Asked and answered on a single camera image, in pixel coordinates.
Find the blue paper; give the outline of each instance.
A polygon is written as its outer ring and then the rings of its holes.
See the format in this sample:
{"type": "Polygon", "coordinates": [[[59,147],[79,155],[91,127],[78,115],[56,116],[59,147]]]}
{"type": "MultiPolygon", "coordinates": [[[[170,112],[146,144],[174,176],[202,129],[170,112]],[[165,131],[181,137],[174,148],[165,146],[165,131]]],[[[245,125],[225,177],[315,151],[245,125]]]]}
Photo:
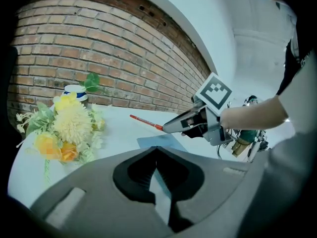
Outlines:
{"type": "Polygon", "coordinates": [[[137,141],[140,148],[147,148],[151,146],[167,146],[176,150],[188,152],[172,134],[165,134],[155,137],[141,137],[137,138],[137,141]]]}

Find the red pen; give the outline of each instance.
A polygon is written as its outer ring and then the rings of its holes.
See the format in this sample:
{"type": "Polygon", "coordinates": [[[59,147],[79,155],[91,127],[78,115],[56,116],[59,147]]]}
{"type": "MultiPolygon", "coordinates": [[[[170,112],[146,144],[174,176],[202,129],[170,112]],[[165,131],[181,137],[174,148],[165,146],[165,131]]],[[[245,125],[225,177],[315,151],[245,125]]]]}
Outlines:
{"type": "Polygon", "coordinates": [[[152,123],[152,122],[150,122],[150,121],[147,121],[147,120],[138,118],[138,117],[136,117],[136,116],[134,116],[134,115],[130,115],[130,117],[132,117],[132,118],[135,119],[135,120],[144,122],[144,123],[146,123],[146,124],[148,124],[148,125],[150,125],[150,126],[153,126],[153,127],[155,127],[156,129],[158,129],[158,130],[163,131],[163,126],[161,126],[161,125],[158,125],[158,124],[152,123]]]}

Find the brick wall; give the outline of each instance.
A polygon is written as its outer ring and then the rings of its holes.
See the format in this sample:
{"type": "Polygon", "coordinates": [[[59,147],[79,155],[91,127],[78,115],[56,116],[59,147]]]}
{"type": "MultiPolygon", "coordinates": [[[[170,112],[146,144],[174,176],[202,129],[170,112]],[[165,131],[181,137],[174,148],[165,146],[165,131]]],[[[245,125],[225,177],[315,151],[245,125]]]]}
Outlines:
{"type": "Polygon", "coordinates": [[[10,119],[38,101],[51,105],[65,85],[89,72],[99,74],[107,92],[89,94],[90,102],[177,113],[192,106],[190,97],[210,71],[175,22],[161,16],[155,25],[155,16],[146,18],[160,11],[147,0],[141,9],[140,0],[96,1],[33,0],[18,11],[10,119]],[[124,1],[138,9],[122,10],[124,1]]]}

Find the flower bouquet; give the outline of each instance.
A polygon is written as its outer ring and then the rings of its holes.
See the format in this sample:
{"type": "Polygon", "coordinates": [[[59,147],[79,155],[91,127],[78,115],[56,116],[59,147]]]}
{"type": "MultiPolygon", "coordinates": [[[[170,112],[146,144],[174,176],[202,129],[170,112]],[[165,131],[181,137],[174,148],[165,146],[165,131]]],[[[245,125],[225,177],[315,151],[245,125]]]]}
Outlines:
{"type": "Polygon", "coordinates": [[[45,158],[45,177],[48,180],[50,160],[62,164],[72,161],[84,164],[94,160],[94,151],[101,148],[105,126],[101,112],[96,104],[92,104],[90,110],[85,108],[76,97],[74,92],[54,97],[54,110],[38,102],[38,111],[16,115],[21,122],[17,126],[21,133],[26,133],[26,136],[36,133],[33,145],[45,158]]]}

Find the black sleeve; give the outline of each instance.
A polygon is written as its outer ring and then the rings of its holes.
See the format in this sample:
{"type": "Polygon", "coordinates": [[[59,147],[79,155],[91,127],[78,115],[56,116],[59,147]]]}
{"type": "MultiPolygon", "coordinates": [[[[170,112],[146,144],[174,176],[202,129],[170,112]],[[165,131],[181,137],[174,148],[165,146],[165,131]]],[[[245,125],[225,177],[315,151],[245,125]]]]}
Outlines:
{"type": "Polygon", "coordinates": [[[298,72],[300,67],[300,64],[296,61],[295,57],[292,54],[290,41],[286,47],[284,78],[276,93],[277,95],[280,95],[289,85],[289,83],[292,82],[293,77],[298,72]]]}

